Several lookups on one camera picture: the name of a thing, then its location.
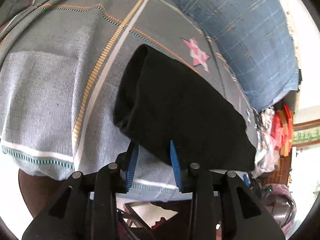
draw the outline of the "red object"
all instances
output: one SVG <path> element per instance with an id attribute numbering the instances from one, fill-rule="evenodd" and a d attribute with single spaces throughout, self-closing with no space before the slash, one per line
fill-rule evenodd
<path id="1" fill-rule="evenodd" d="M 164 222 L 166 222 L 167 220 L 164 217 L 160 218 L 160 221 L 157 221 L 155 223 L 154 226 L 151 227 L 152 230 L 155 230 L 157 227 L 159 227 L 160 225 L 162 225 Z"/>
<path id="2" fill-rule="evenodd" d="M 292 115 L 291 115 L 290 109 L 287 105 L 284 105 L 283 108 L 284 108 L 285 117 L 287 119 L 287 124 L 288 124 L 289 151 L 290 151 L 291 147 L 292 147 L 292 134 L 293 134 Z"/>
<path id="3" fill-rule="evenodd" d="M 118 221 L 118 234 L 119 234 L 119 239 L 121 240 L 131 239 L 127 229 L 119 221 Z"/>
<path id="4" fill-rule="evenodd" d="M 285 136 L 284 130 L 281 123 L 281 116 L 279 112 L 275 113 L 275 116 L 272 119 L 272 126 L 271 126 L 271 137 L 275 139 L 275 150 L 279 151 L 281 147 L 285 143 Z"/>

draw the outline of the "pile of clothes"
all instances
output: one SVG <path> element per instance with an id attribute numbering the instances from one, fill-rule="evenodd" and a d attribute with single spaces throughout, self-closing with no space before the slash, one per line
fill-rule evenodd
<path id="1" fill-rule="evenodd" d="M 266 108 L 256 114 L 258 133 L 258 147 L 255 156 L 255 169 L 252 172 L 255 178 L 265 172 L 272 172 L 280 167 L 280 156 L 287 157 L 292 148 L 292 113 L 288 106 L 274 111 Z"/>

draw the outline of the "folded fabric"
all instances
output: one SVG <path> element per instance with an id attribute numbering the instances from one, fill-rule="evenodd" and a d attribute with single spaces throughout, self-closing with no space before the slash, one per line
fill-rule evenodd
<path id="1" fill-rule="evenodd" d="M 171 165 L 173 140 L 182 169 L 254 169 L 256 149 L 243 117 L 193 69 L 148 45 L 133 54 L 116 98 L 114 124 Z"/>

